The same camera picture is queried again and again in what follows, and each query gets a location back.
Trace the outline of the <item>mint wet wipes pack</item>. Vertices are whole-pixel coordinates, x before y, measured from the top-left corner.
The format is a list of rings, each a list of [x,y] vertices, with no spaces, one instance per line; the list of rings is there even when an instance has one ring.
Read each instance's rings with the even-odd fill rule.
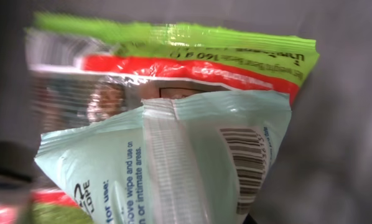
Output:
[[[291,119],[276,91],[214,91],[43,134],[36,164],[95,223],[244,222]]]

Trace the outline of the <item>green snack bag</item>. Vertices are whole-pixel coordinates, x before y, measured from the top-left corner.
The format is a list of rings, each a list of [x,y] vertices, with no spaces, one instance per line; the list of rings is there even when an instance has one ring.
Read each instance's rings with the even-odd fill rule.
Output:
[[[314,40],[296,36],[40,12],[27,33],[27,59],[46,133],[108,119],[150,98],[275,90],[293,100],[319,53]]]

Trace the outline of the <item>red stick sachet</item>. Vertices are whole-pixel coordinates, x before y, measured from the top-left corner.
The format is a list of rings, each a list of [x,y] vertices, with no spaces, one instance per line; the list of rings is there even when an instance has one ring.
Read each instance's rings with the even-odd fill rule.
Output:
[[[0,224],[16,223],[26,212],[31,212],[35,203],[43,205],[59,205],[77,207],[73,199],[59,189],[37,189],[25,201],[20,203],[0,202]]]

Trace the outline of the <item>grey plastic shopping basket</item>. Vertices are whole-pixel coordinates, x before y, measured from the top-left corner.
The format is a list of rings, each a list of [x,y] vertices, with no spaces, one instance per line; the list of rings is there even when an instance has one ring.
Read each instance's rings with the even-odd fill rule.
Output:
[[[0,1],[0,202],[26,203],[39,122],[25,34],[35,11],[117,21],[193,22],[317,42],[258,223],[372,223],[372,1]]]

